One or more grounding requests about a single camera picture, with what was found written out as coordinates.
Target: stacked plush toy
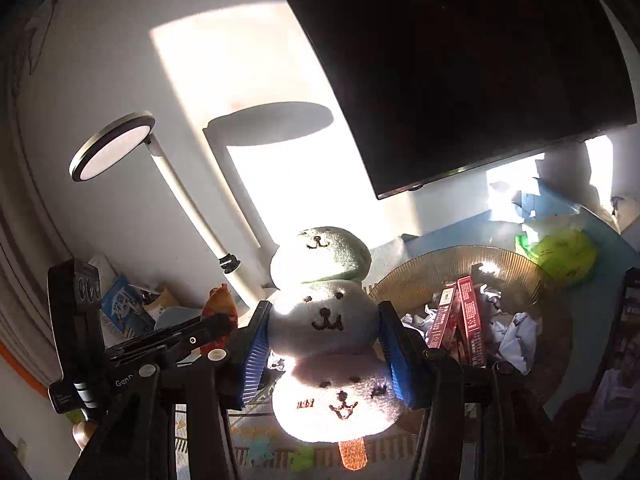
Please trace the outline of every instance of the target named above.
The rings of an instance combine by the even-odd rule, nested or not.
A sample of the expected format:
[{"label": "stacked plush toy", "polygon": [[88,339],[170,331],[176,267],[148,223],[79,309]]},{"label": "stacked plush toy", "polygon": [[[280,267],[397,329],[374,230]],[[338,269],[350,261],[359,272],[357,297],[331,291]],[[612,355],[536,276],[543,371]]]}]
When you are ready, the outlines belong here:
[{"label": "stacked plush toy", "polygon": [[340,442],[342,449],[386,430],[404,409],[388,365],[372,348],[380,321],[362,290],[370,264],[364,243],[335,227],[302,231],[273,257],[280,292],[268,339],[289,364],[274,389],[273,411],[295,438]]}]

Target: lamp arm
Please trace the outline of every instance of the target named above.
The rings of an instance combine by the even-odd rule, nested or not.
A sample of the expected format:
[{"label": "lamp arm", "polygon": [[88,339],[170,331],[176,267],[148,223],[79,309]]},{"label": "lamp arm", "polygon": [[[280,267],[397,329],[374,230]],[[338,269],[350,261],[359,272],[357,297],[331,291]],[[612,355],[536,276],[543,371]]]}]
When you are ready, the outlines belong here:
[{"label": "lamp arm", "polygon": [[180,179],[175,174],[175,170],[167,160],[156,136],[149,134],[144,140],[144,144],[162,174],[164,181],[182,207],[182,210],[187,214],[193,226],[200,233],[200,236],[208,245],[209,249],[211,249],[211,252],[213,252],[220,261],[220,266],[224,270],[227,281],[240,295],[246,303],[246,306],[249,307],[250,310],[253,310],[260,300],[266,298],[266,291],[260,285],[252,283],[252,279],[246,272],[246,268],[242,266],[232,254],[229,254],[220,240],[218,240],[188,195],[187,190],[184,189]]}]

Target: monitor screen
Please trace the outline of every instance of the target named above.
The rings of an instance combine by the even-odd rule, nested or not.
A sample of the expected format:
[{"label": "monitor screen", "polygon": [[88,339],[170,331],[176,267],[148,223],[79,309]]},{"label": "monitor screen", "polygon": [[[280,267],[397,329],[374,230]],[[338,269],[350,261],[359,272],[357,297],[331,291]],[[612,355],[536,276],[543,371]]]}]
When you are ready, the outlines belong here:
[{"label": "monitor screen", "polygon": [[599,0],[287,0],[378,198],[636,122]]}]

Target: amber ribbed bowl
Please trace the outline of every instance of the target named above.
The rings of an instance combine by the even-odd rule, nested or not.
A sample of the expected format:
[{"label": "amber ribbed bowl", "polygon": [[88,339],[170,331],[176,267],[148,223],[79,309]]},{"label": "amber ribbed bowl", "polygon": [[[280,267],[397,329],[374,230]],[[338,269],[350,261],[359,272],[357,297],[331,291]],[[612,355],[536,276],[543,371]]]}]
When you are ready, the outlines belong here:
[{"label": "amber ribbed bowl", "polygon": [[551,278],[536,264],[512,251],[484,246],[457,246],[423,254],[392,270],[370,292],[376,301],[391,301],[400,316],[424,314],[424,305],[445,282],[471,273],[474,283],[502,291],[505,312],[542,317],[535,364],[525,381],[540,403],[560,385],[572,349],[572,318]]}]

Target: lamp head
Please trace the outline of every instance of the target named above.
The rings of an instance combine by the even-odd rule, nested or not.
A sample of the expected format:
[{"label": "lamp head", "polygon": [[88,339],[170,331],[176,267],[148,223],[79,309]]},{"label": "lamp head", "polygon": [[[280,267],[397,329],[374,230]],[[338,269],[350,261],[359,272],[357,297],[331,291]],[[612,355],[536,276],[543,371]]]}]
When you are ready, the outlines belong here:
[{"label": "lamp head", "polygon": [[101,174],[143,142],[156,119],[149,112],[125,115],[84,143],[74,155],[69,174],[76,182]]}]

